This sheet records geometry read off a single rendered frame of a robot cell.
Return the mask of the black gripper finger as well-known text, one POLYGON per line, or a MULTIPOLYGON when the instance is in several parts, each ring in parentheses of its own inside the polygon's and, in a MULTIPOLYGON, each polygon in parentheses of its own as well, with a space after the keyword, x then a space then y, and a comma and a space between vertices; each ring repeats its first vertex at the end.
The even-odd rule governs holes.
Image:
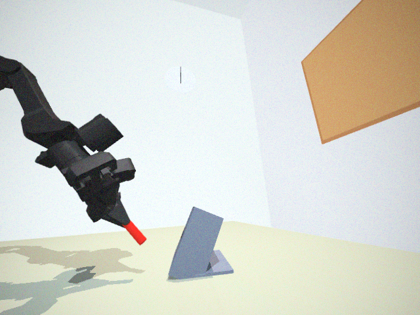
MULTIPOLYGON (((119 192, 118 194, 119 194, 119 197, 120 197, 120 199, 121 199, 121 192, 119 192)), ((120 222, 117 222, 116 220, 114 220, 114 219, 112 219, 112 218, 110 218, 110 217, 106 216, 105 214, 103 214, 103 213, 101 213, 101 212, 99 212, 99 211, 97 211, 97 210, 95 210, 95 209, 93 209, 93 208, 89 210, 89 213, 90 213, 90 214, 91 214, 91 216, 93 216, 93 217, 98 217, 98 218, 103 219, 103 220, 105 220, 105 221, 108 221, 108 222, 114 223, 114 224, 116 224, 116 225, 118 225, 118 226, 124 227, 124 226, 123 226, 120 222)), ((124 227, 124 228, 125 228, 125 227, 124 227)))
POLYGON ((83 197, 89 207, 105 214, 121 224, 131 222, 124 205, 119 197, 120 180, 116 178, 109 183, 97 188, 83 197))

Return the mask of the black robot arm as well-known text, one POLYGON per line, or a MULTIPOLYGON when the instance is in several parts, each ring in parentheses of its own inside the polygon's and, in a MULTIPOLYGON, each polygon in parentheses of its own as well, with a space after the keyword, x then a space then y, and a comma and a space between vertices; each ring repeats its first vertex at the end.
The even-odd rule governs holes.
MULTIPOLYGON (((41 151, 35 162, 48 167, 56 166, 61 172, 69 160, 88 155, 84 145, 92 152, 105 151, 123 135, 105 116, 98 114, 80 128, 72 122, 61 121, 53 112, 34 74, 21 62, 0 56, 0 90, 13 89, 24 111, 21 119, 23 135, 47 148, 41 151)), ((117 169, 100 170, 111 173, 120 183, 133 180, 136 169, 131 158, 117 160, 117 169)))

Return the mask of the red peg with white band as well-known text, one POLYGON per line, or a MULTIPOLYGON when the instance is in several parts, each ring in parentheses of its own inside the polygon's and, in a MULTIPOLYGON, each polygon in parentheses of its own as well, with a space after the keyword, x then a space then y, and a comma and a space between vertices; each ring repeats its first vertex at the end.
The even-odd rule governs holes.
POLYGON ((133 224, 131 221, 129 224, 123 226, 128 230, 128 232, 134 237, 134 239, 138 242, 139 245, 142 245, 146 238, 144 235, 138 230, 138 228, 133 224))

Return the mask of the grey square panel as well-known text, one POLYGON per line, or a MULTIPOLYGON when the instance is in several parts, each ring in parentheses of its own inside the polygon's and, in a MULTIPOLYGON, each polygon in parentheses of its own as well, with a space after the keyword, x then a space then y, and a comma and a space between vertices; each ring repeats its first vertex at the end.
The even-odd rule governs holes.
POLYGON ((168 276, 183 280, 234 273, 220 249, 213 250, 223 220, 197 207, 192 208, 168 276))

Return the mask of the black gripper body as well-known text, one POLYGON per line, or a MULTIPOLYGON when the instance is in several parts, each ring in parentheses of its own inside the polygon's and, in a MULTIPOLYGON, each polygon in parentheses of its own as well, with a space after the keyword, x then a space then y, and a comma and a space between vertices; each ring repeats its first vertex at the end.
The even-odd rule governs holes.
POLYGON ((110 152, 97 152, 91 156, 77 156, 61 169, 67 183, 84 202, 83 197, 113 180, 111 173, 102 174, 100 170, 110 167, 117 169, 117 159, 110 152))

